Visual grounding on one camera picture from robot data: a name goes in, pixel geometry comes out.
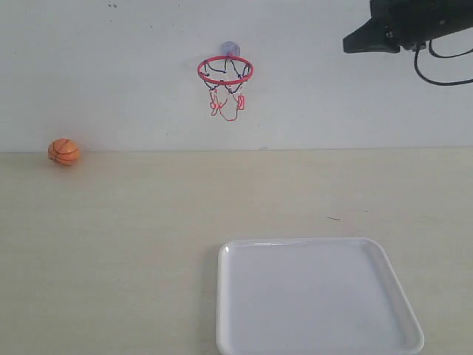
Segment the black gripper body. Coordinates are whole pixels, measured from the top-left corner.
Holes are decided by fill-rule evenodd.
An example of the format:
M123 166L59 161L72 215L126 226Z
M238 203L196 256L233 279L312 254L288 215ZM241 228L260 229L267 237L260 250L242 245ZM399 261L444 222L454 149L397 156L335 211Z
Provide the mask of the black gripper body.
M472 27L472 0L371 1L370 12L406 50Z

